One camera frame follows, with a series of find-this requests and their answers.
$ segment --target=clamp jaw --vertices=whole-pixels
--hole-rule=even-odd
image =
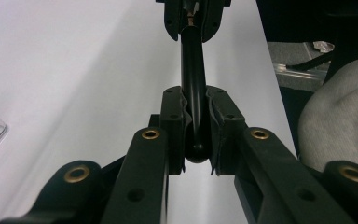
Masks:
[[[202,42],[210,40],[219,30],[223,7],[229,7],[231,0],[156,0],[164,3],[165,29],[171,38],[178,35],[188,25],[188,16],[194,17],[195,26],[201,29]]]

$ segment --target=black cylindrical rod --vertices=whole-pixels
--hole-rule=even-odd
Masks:
[[[189,161],[203,162],[210,154],[210,129],[200,29],[187,26],[181,33],[181,40],[182,91],[188,102],[187,112],[193,119],[192,127],[186,131],[185,156]]]

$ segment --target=black mechanical part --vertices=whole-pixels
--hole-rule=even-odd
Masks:
[[[186,129],[185,156],[199,163],[211,154],[209,115],[200,29],[187,26],[182,37],[182,91],[187,99],[187,112],[192,118]]]
[[[219,30],[223,7],[231,5],[231,0],[156,0],[156,2],[165,3],[165,29],[175,41],[187,26],[187,12],[192,9],[188,6],[195,6],[196,3],[199,5],[199,12],[196,14],[200,16],[200,21],[197,21],[197,24],[201,29],[202,42],[207,42]]]
[[[185,169],[185,129],[191,122],[186,106],[181,87],[172,87],[163,93],[159,127],[168,135],[170,175],[179,175]]]
[[[108,179],[116,179],[115,170],[120,165],[118,161],[109,167]],[[99,223],[107,193],[97,163],[74,161],[55,173],[26,215],[4,219],[0,224]]]
[[[167,134],[155,127],[138,131],[133,136],[101,223],[166,223],[167,161]]]
[[[238,138],[238,144],[246,164],[237,172],[235,181],[241,203],[254,206],[253,202],[261,202],[255,208],[244,206],[248,220],[260,224],[354,223],[274,133],[248,128]],[[247,195],[252,191],[258,193],[248,202],[251,197]],[[255,199],[257,194],[262,198]]]
[[[217,175],[235,175],[241,157],[236,138],[247,128],[245,117],[226,91],[208,86],[206,95],[211,121],[212,169]]]
[[[325,166],[320,181],[358,223],[358,164],[349,161],[331,161]]]
[[[147,127],[159,127],[159,114],[150,115],[149,124]]]

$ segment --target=gray cushion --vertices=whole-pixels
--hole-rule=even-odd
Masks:
[[[342,67],[305,106],[300,159],[318,171],[329,161],[358,163],[358,60]]]

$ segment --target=white table surface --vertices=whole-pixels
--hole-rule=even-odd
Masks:
[[[233,0],[204,44],[209,85],[230,94],[249,126],[294,152],[255,0]],[[105,166],[180,85],[180,43],[153,0],[0,1],[0,219],[23,215],[67,162]],[[245,223],[233,176],[209,162],[170,177],[168,223]]]

